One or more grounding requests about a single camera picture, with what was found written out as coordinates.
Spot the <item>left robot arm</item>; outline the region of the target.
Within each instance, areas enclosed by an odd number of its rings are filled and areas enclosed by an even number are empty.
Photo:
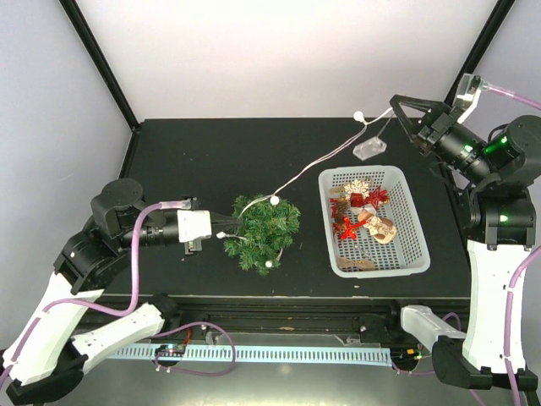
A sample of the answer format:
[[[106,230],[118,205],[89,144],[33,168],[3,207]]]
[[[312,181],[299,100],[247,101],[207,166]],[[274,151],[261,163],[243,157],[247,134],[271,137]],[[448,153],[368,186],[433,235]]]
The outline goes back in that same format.
[[[183,244],[193,254],[237,218],[201,210],[193,197],[149,205],[131,178],[107,184],[90,206],[25,329],[1,352],[1,385],[15,405],[55,402],[119,349],[208,322],[165,294],[139,302],[139,249]]]

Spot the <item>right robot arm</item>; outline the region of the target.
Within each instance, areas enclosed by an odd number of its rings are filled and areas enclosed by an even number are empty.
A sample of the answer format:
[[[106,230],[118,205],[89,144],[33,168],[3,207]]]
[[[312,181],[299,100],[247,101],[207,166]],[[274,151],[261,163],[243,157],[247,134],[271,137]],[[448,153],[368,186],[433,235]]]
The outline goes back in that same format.
[[[409,305],[384,320],[386,335],[414,336],[432,355],[438,379],[466,389],[530,392],[538,377],[522,350],[522,275],[539,253],[529,187],[540,175],[540,119],[522,115],[491,140],[466,128],[472,102],[449,106],[393,96],[391,108],[410,141],[469,182],[462,226],[471,267],[467,330],[448,326],[425,306]]]

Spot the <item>small green christmas tree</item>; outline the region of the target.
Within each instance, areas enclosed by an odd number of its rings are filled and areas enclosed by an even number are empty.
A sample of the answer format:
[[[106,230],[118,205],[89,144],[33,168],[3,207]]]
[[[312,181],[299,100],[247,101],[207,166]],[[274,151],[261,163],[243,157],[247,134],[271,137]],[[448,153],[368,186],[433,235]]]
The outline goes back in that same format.
[[[301,211],[288,200],[273,205],[269,197],[238,196],[232,216],[241,223],[228,233],[223,243],[226,254],[238,260],[244,271],[266,276],[281,264],[283,250],[299,232]]]

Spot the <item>white plastic basket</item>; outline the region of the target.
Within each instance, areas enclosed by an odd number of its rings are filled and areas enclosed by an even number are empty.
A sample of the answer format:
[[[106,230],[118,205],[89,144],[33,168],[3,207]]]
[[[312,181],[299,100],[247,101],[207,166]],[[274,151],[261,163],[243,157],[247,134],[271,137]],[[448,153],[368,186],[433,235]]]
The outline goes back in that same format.
[[[343,185],[355,178],[371,183],[370,192],[380,186],[387,190],[390,200],[376,211],[371,205],[362,208],[350,207],[347,217],[352,223],[358,222],[361,211],[369,211],[377,217],[390,219],[396,226],[396,237],[389,244],[380,244],[362,227],[357,239],[340,240],[334,234],[332,224],[333,202],[347,199]],[[339,277],[376,278],[399,277],[425,272],[430,265],[429,251],[423,229],[402,170],[394,166],[357,166],[327,169],[319,175],[320,200],[325,224],[325,235],[333,272]],[[344,272],[336,258],[372,261],[376,270],[371,272]]]

